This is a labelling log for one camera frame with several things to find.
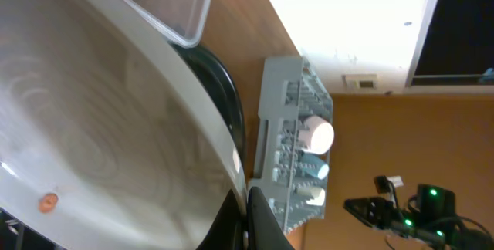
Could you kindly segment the cream cup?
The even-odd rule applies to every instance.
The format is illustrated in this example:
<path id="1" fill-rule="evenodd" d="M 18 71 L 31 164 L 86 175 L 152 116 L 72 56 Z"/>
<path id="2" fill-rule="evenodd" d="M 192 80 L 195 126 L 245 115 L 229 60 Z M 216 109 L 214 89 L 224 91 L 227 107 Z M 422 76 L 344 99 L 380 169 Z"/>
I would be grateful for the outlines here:
<path id="1" fill-rule="evenodd" d="M 306 200 L 306 204 L 312 206 L 324 206 L 326 200 L 326 190 L 322 187 L 307 186 L 299 187 L 296 189 L 296 193 L 302 196 L 306 196 L 309 199 Z"/>

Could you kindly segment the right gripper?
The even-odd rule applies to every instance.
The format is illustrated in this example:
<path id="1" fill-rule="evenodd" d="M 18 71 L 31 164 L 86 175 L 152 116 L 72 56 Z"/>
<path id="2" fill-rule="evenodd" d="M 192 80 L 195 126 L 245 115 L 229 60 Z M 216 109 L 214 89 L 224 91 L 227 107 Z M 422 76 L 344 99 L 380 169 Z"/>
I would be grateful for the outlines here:
<path id="1" fill-rule="evenodd" d="M 347 199 L 343 208 L 369 228 L 389 229 L 398 219 L 393 202 L 381 197 Z"/>

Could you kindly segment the pink bowl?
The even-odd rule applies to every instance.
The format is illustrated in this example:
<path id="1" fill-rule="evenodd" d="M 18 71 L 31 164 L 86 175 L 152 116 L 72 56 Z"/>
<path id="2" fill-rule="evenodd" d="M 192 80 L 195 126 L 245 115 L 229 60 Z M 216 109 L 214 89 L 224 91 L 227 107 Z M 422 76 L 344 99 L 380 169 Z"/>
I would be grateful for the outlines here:
<path id="1" fill-rule="evenodd" d="M 325 154 L 331 148 L 334 137 L 333 126 L 318 116 L 306 118 L 299 132 L 299 141 L 305 145 L 303 150 L 311 154 Z"/>

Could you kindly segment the grey plate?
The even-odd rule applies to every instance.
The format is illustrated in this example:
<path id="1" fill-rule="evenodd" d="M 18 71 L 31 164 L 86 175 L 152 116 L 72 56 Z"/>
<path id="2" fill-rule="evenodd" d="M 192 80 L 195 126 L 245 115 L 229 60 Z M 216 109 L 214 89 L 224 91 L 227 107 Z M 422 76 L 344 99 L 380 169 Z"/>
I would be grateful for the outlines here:
<path id="1" fill-rule="evenodd" d="M 245 208 L 227 125 L 136 10 L 1 0 L 3 209 L 68 249 L 194 249 L 230 190 Z"/>

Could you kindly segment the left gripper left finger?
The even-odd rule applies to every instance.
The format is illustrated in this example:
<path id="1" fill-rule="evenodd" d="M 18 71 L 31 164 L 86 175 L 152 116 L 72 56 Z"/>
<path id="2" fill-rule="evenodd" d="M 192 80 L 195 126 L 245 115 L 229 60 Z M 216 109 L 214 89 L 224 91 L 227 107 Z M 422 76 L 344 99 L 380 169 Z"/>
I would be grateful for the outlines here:
<path id="1" fill-rule="evenodd" d="M 197 250 L 243 250 L 242 215 L 232 190 Z"/>

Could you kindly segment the blue cup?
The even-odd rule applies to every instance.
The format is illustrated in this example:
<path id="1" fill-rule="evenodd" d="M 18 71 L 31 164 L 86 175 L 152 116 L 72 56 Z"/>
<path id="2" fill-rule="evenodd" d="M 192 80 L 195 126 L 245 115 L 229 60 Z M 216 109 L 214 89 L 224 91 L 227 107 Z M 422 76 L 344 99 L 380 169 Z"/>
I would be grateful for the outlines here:
<path id="1" fill-rule="evenodd" d="M 324 180 L 330 172 L 328 163 L 316 155 L 304 154 L 301 157 L 301 162 L 303 163 L 302 170 L 309 176 L 319 180 Z"/>

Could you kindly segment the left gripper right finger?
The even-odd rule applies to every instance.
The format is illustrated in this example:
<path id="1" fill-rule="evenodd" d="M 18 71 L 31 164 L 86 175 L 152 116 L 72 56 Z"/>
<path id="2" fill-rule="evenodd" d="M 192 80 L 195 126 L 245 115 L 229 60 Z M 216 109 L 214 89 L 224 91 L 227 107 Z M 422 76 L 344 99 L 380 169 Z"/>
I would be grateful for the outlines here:
<path id="1" fill-rule="evenodd" d="M 294 250 L 259 187 L 251 187 L 247 204 L 248 250 Z"/>

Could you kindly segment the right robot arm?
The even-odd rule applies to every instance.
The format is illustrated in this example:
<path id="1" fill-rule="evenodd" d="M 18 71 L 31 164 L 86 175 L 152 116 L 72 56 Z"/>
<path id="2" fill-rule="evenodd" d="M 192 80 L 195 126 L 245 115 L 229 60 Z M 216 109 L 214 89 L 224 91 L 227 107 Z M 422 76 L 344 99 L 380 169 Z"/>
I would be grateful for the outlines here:
<path id="1" fill-rule="evenodd" d="M 492 249 L 493 236 L 482 224 L 456 212 L 455 193 L 442 187 L 419 184 L 405 207 L 397 188 L 376 179 L 377 197 L 351 198 L 343 207 L 368 228 L 416 239 L 431 249 Z"/>

